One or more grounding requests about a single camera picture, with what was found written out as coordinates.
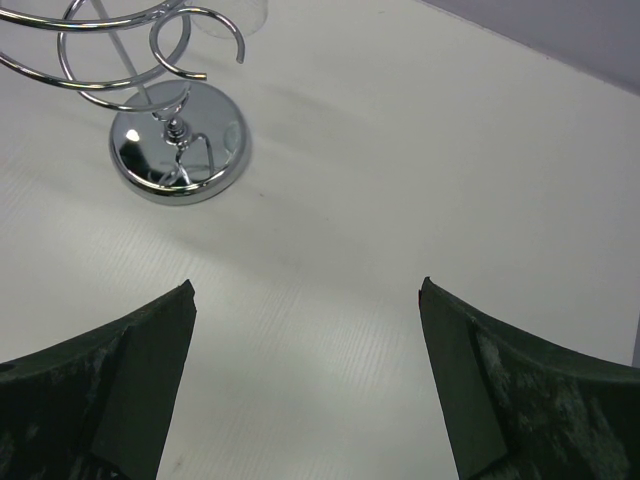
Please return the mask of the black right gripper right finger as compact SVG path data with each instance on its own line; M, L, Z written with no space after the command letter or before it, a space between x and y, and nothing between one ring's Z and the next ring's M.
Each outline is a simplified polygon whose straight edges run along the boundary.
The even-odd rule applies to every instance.
M430 278L418 298L459 478L638 478L638 369L495 319Z

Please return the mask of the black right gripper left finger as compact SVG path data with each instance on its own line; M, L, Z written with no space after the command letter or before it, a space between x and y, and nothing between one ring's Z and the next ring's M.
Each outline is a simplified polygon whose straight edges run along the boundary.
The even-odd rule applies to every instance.
M196 320L185 281L1 365L4 479L154 479Z

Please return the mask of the clear wine glass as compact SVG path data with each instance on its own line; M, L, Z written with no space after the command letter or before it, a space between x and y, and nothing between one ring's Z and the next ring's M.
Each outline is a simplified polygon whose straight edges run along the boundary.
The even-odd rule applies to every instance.
M194 0L186 6L207 8L220 13L233 22L244 37L259 31L269 13L268 0ZM232 39L231 32L221 23L204 16L193 16L192 22L202 32L221 39Z

